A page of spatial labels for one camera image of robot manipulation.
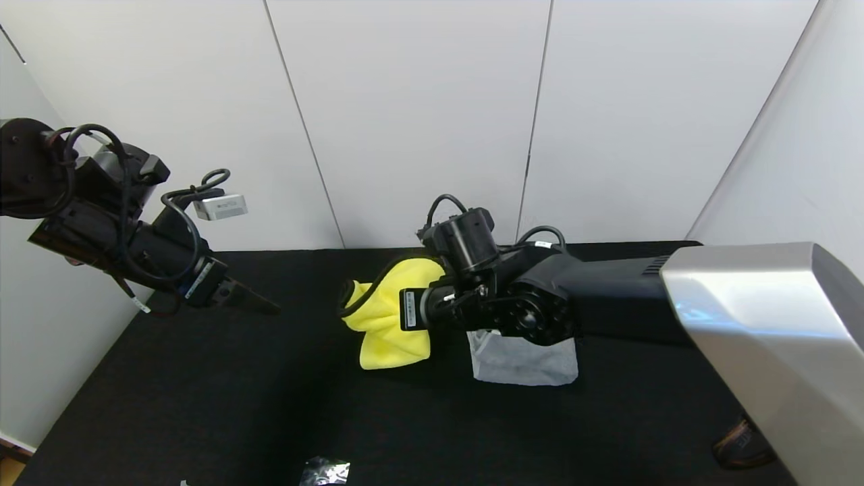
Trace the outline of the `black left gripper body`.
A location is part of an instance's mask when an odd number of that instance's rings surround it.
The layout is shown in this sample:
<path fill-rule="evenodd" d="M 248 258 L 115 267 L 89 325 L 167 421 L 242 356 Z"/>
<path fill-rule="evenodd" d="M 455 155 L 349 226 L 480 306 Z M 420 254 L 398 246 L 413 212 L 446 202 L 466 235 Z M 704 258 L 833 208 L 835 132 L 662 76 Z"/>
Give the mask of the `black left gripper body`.
<path fill-rule="evenodd" d="M 127 277 L 148 288 L 177 294 L 191 307 L 213 305 L 213 293 L 226 278 L 227 265 L 213 257 L 206 240 L 198 238 L 193 243 L 192 233 L 184 222 L 151 225 L 140 221 L 130 243 L 133 261 L 146 273 L 160 277 L 185 269 L 192 260 L 194 247 L 198 246 L 194 267 L 177 280 L 157 281 L 134 269 L 127 270 Z"/>

